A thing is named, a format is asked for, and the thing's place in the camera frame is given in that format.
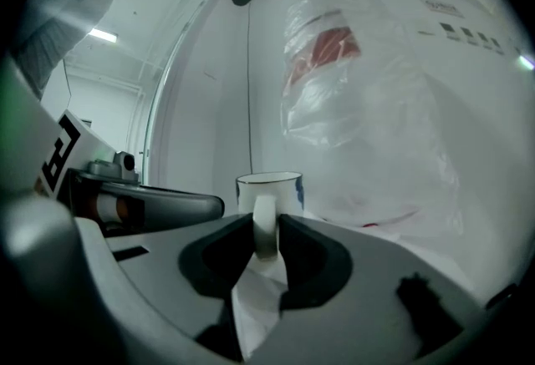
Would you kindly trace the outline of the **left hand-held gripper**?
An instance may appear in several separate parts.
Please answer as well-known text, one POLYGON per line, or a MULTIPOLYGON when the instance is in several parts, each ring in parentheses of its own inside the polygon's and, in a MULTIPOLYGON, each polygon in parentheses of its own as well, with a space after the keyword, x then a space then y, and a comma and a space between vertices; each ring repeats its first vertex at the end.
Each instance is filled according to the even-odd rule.
POLYGON ((133 155, 103 141, 70 111, 54 119, 22 72, 1 62, 1 232, 47 236, 74 216, 96 221, 107 236, 142 232, 124 200, 103 183, 136 185, 133 155))

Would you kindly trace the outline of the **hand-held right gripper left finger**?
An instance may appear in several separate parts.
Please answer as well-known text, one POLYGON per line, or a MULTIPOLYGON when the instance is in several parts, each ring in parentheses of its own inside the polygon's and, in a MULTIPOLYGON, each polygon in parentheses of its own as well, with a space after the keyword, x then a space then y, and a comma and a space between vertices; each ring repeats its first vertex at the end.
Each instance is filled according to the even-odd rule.
POLYGON ((75 224, 126 361, 241 361, 231 291, 251 256, 250 215, 111 238, 75 224))

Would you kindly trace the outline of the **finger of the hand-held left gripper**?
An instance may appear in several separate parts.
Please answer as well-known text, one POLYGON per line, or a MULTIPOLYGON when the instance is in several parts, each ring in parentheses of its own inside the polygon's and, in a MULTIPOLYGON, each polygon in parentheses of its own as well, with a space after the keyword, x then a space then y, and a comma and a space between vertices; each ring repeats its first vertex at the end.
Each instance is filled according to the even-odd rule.
POLYGON ((225 211, 214 195, 118 183, 103 183, 101 191, 124 200, 128 216, 142 226, 193 226, 220 219, 225 211))

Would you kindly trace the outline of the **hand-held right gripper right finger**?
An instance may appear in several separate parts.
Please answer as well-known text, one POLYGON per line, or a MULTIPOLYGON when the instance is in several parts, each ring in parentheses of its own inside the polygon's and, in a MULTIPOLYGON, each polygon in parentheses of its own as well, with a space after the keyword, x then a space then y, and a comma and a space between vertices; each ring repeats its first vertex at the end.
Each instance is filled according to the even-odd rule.
POLYGON ((486 312, 464 289, 394 242, 285 215, 289 289, 254 362, 449 362, 486 312))

